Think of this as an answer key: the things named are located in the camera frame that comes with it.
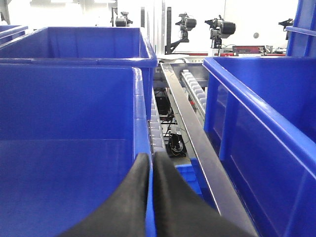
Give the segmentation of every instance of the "bin wall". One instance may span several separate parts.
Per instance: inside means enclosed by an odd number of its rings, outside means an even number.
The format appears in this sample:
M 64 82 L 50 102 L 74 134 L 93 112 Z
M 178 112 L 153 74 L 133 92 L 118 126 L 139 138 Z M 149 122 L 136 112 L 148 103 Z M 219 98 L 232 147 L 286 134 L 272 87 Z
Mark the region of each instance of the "bin wall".
M 0 90 L 1 236 L 56 236 L 150 155 L 139 69 L 0 64 Z
M 287 27 L 291 32 L 288 56 L 316 56 L 316 1 L 299 0 L 293 27 Z
M 0 62 L 141 68 L 147 119 L 150 119 L 154 68 L 158 61 L 139 28 L 43 28 L 0 47 Z
M 316 231 L 316 144 L 307 133 L 315 131 L 315 64 L 204 61 L 210 71 L 204 128 L 262 236 Z

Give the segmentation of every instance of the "bin rim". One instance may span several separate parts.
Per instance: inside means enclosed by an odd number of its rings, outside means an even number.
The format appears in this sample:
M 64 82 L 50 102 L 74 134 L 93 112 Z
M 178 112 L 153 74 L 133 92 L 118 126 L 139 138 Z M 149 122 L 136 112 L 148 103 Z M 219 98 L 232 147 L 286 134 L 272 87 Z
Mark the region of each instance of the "bin rim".
M 27 26 L 20 26 L 20 25 L 8 25 L 8 26 L 12 26 L 12 28 L 2 31 L 0 32 L 0 39 L 8 37 L 8 36 L 12 36 L 14 34 L 26 31 L 29 27 Z
M 291 60 L 282 57 L 272 60 Z M 221 58 L 221 60 L 253 60 L 251 58 Z M 277 110 L 259 97 L 213 58 L 205 58 L 203 66 L 284 146 L 316 179 L 316 144 Z

